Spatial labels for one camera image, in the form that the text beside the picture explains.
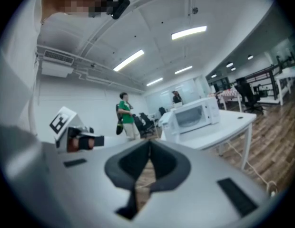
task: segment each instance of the air vent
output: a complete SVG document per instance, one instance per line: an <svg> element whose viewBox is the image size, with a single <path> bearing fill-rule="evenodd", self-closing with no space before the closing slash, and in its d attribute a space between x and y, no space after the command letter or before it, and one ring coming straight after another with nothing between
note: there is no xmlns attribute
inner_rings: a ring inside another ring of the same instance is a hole
<svg viewBox="0 0 295 228"><path fill-rule="evenodd" d="M73 64L74 59L72 57L68 57L64 54L60 54L57 52L52 52L52 51L46 50L44 53L44 60L53 61L53 62L57 62L57 63L61 63L64 65L71 66Z"/></svg>

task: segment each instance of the ceiling light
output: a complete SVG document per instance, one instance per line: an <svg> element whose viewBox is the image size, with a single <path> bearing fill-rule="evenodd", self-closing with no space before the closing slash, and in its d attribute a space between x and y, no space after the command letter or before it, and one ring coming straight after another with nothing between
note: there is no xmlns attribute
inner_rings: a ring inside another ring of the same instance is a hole
<svg viewBox="0 0 295 228"><path fill-rule="evenodd" d="M188 69L191 69L191 68L192 68L192 66L188 66L188 67L186 67L186 68L184 68L184 69L181 69L181 70L175 72L175 74L179 74L179 73L181 73L181 72L183 72L183 71L186 71L186 70L188 70Z"/></svg>
<svg viewBox="0 0 295 228"><path fill-rule="evenodd" d="M153 82L151 82L151 83L148 83L147 86L151 86L151 85L153 85L154 83L157 83L157 82L159 82L159 81L161 81L161 80L163 80L163 78L160 78L160 79L157 79L157 80L155 80L155 81L153 81Z"/></svg>
<svg viewBox="0 0 295 228"><path fill-rule="evenodd" d="M231 67L233 66L233 63L232 62L227 62L227 67Z"/></svg>
<svg viewBox="0 0 295 228"><path fill-rule="evenodd" d="M127 64L134 61L136 58L140 57L143 54L144 54L143 50L140 50L140 51L136 52L134 55L130 56L124 62L120 63L117 67L115 67L114 71L118 72L121 68L125 67Z"/></svg>
<svg viewBox="0 0 295 228"><path fill-rule="evenodd" d="M172 40L178 39L178 38L183 37L183 36L192 35L192 34L195 34L195 33L198 33L198 32L204 32L204 31L206 31L206 29L207 29L206 26L187 29L187 30L172 34Z"/></svg>

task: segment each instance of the green shirt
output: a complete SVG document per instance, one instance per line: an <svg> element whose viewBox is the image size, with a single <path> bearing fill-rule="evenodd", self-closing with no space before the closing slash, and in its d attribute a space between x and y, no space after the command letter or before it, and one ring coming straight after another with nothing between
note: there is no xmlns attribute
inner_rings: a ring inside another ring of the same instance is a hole
<svg viewBox="0 0 295 228"><path fill-rule="evenodd" d="M126 104L125 101L120 101L119 109L122 109L125 111L130 110L128 104ZM122 114L122 123L123 124L131 124L133 122L134 122L134 118L130 114Z"/></svg>

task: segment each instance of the man in green shirt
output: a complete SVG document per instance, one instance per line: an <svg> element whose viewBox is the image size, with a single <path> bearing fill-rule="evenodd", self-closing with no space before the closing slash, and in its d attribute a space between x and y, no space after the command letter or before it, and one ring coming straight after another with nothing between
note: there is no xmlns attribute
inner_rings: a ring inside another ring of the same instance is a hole
<svg viewBox="0 0 295 228"><path fill-rule="evenodd" d="M133 114L130 112L132 107L128 103L128 94L124 92L121 93L120 99L118 113L122 114L123 129L125 130L127 137L130 137L131 139L140 139L140 133L135 125L132 116Z"/></svg>

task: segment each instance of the white microwave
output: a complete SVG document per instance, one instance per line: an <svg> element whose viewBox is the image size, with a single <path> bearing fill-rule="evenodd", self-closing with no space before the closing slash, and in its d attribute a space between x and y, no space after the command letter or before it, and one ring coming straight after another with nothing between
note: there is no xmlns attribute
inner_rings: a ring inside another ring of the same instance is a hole
<svg viewBox="0 0 295 228"><path fill-rule="evenodd" d="M219 108L215 97L185 104L165 113L159 120L167 140L172 135L179 135L218 122Z"/></svg>

